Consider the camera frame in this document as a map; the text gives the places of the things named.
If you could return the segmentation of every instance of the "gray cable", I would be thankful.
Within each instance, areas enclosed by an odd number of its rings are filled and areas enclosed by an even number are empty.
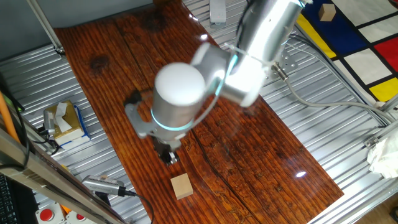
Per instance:
[[[294,91],[294,89],[292,87],[292,84],[290,84],[290,82],[289,82],[289,79],[286,79],[285,83],[286,83],[287,87],[290,89],[290,91],[292,92],[292,94],[299,100],[299,102],[301,102],[302,104],[305,104],[307,106],[312,106],[312,107],[358,106],[358,107],[362,107],[362,108],[371,110],[371,111],[377,113],[378,115],[385,117],[391,123],[393,123],[395,121],[390,116],[388,116],[385,112],[383,112],[383,111],[381,111],[379,109],[376,109],[376,108],[374,108],[372,106],[365,105],[363,103],[357,103],[357,102],[311,103],[311,102],[305,101],[300,96],[298,96],[298,94]]]

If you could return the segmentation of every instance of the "mondrian pattern mat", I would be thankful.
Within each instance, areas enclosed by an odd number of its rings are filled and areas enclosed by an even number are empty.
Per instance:
[[[398,0],[314,0],[300,27],[371,102],[398,94]],[[322,22],[322,4],[336,15]]]

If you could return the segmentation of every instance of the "yellow square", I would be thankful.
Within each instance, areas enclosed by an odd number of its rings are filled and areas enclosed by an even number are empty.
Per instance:
[[[372,88],[370,91],[381,102],[389,101],[392,97],[398,94],[398,79],[393,78],[384,83],[380,83]]]

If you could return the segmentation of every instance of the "red button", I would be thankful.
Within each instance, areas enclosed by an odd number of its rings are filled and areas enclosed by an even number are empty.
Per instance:
[[[77,214],[76,218],[77,218],[77,220],[79,220],[79,221],[83,221],[83,220],[86,219],[83,215],[80,215],[80,214]]]
[[[40,213],[40,219],[42,221],[50,221],[54,217],[54,213],[50,209],[42,210]]]

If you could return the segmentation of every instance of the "wooden board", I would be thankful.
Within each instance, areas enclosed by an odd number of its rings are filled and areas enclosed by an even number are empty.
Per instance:
[[[220,99],[182,139],[180,162],[170,167],[150,138],[136,136],[124,99],[153,88],[164,65],[189,63],[207,34],[181,2],[56,33],[137,193],[152,202],[156,223],[306,223],[343,195],[260,97],[247,109]],[[210,35],[207,41],[216,44]],[[147,119],[149,105],[142,106]],[[170,179],[184,173],[194,193],[177,200]]]

